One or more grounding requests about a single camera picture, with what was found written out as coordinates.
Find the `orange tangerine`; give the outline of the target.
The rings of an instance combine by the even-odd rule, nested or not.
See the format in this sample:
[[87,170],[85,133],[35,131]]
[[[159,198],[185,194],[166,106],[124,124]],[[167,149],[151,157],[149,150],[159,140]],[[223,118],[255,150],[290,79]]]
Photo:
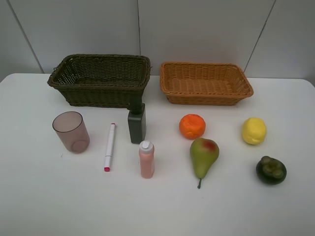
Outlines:
[[206,129],[205,120],[197,114],[187,114],[179,122],[180,133],[187,139],[200,138]]

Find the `green red pear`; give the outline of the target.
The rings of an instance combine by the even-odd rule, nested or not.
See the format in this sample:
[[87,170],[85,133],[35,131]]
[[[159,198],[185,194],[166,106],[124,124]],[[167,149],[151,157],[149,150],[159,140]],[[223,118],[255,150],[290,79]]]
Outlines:
[[203,178],[218,159],[220,149],[213,140],[197,138],[192,142],[189,153],[194,174],[199,179],[197,188],[200,189]]

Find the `translucent pink plastic cup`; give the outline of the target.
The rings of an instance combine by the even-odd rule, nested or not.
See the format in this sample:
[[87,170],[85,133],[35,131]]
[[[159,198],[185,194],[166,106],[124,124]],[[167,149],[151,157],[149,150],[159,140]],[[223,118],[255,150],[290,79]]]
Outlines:
[[52,122],[52,128],[72,153],[82,153],[90,144],[83,117],[78,112],[68,111],[58,115]]

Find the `yellow lemon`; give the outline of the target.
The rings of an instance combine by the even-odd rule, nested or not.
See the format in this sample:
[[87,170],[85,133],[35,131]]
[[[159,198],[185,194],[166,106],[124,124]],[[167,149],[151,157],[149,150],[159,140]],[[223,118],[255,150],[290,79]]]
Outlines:
[[242,138],[250,145],[259,145],[264,142],[267,135],[267,127],[261,118],[248,118],[242,125]]

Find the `dark mangosteen with green calyx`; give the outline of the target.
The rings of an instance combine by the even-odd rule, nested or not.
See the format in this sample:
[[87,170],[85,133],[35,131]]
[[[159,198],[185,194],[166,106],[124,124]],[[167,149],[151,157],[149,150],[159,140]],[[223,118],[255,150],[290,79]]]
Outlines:
[[263,156],[256,165],[256,174],[265,184],[276,185],[282,183],[287,175],[285,165],[278,159]]

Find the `dark grey pump bottle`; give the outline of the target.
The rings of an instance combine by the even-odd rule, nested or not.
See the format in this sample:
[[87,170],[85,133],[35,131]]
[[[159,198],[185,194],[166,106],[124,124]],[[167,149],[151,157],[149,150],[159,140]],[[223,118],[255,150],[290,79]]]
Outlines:
[[134,95],[130,98],[128,110],[130,140],[133,144],[140,144],[146,135],[145,104],[142,102],[141,95]]

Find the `pink bottle with white cap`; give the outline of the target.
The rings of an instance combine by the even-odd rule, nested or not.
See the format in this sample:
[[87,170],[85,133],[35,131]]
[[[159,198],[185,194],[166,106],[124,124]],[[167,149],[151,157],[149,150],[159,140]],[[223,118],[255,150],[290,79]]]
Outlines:
[[139,145],[140,171],[143,178],[151,178],[155,171],[155,147],[150,141],[142,141]]

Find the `orange wicker basket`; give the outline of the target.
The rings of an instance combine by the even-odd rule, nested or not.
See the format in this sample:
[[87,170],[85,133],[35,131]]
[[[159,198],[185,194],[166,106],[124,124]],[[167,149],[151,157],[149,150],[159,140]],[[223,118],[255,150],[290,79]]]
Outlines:
[[160,88],[173,104],[233,106],[253,95],[242,69],[231,63],[164,62]]

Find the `white marker with pink cap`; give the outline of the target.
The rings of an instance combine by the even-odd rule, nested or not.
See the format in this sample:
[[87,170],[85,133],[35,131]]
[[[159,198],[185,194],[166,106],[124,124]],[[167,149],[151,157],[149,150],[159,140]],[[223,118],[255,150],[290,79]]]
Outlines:
[[115,131],[116,131],[116,124],[111,123],[108,141],[107,141],[107,147],[106,147],[105,161],[104,161],[104,171],[105,172],[110,172],[110,170],[111,170],[111,160],[113,157]]

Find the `dark brown wicker basket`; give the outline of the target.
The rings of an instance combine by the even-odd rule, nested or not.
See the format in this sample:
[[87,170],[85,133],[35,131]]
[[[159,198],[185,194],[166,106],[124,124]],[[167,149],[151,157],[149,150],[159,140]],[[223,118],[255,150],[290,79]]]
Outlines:
[[71,106],[128,108],[142,96],[150,79],[148,57],[117,54],[74,54],[54,69],[48,85]]

